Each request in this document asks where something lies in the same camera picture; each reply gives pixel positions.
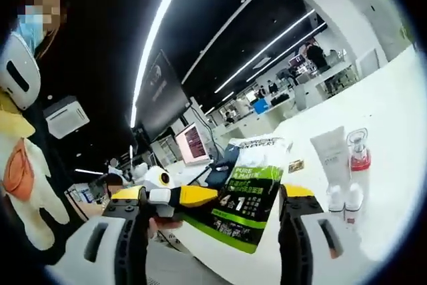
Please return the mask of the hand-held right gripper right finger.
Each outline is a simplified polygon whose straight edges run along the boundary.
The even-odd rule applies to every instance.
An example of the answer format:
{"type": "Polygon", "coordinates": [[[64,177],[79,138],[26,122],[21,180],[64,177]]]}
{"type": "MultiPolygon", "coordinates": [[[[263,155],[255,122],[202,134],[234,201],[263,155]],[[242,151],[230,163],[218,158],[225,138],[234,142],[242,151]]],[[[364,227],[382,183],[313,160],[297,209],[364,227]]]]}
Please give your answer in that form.
{"type": "Polygon", "coordinates": [[[361,284],[360,238],[313,192],[280,186],[281,284],[361,284]]]}

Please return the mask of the person's left hand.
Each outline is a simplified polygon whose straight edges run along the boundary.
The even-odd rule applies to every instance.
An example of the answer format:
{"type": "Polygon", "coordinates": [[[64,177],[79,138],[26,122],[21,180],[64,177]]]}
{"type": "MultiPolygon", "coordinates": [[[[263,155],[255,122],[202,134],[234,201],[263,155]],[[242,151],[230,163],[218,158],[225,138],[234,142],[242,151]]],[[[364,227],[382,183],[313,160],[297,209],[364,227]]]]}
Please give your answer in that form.
{"type": "Polygon", "coordinates": [[[158,227],[156,219],[150,218],[149,219],[149,228],[148,228],[148,232],[147,232],[149,239],[154,238],[157,235],[158,230],[159,230],[159,227],[158,227]]]}

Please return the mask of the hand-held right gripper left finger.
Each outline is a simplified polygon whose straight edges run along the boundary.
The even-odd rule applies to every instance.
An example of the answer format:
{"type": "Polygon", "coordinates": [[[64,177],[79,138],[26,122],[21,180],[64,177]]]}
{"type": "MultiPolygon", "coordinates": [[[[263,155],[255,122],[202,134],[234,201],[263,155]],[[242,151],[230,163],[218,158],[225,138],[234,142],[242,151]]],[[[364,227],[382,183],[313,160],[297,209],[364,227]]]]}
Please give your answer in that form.
{"type": "Polygon", "coordinates": [[[146,205],[144,187],[120,190],[76,230],[65,247],[65,283],[147,284],[146,205]]]}

